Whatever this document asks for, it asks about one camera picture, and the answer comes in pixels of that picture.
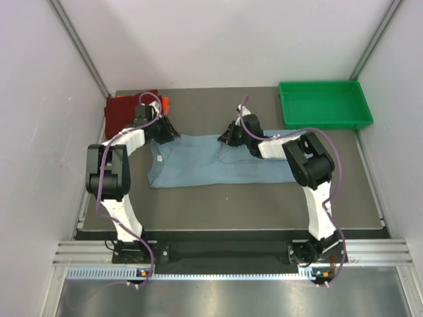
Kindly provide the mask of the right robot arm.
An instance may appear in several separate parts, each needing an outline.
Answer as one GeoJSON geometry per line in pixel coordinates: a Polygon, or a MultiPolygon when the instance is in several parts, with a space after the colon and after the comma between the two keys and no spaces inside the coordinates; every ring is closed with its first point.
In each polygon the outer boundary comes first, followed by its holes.
{"type": "Polygon", "coordinates": [[[339,239],[329,199],[335,163],[316,134],[266,136],[258,117],[247,114],[232,121],[217,140],[230,147],[244,145],[258,159],[286,160],[303,189],[309,215],[309,239],[291,245],[291,260],[297,264],[326,260],[339,239]]]}

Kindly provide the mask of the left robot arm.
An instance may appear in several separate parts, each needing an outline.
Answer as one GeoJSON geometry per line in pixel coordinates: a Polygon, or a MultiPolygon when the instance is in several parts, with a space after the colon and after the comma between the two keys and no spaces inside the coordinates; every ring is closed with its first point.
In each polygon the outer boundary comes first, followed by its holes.
{"type": "Polygon", "coordinates": [[[87,149],[85,187],[96,198],[96,211],[110,219],[117,232],[113,260],[141,263],[151,259],[143,225],[138,221],[129,192],[132,184],[130,155],[150,141],[174,141],[179,134],[171,125],[161,102],[135,107],[133,122],[109,141],[87,149]]]}

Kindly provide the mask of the blue t shirt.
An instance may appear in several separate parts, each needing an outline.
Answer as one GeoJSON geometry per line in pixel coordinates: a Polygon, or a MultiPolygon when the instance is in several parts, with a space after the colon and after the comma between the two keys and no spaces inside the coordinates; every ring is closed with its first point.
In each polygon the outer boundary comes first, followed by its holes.
{"type": "Polygon", "coordinates": [[[181,135],[162,145],[151,142],[150,187],[295,182],[287,160],[256,158],[246,146],[230,147],[217,138],[217,135],[181,135]]]}

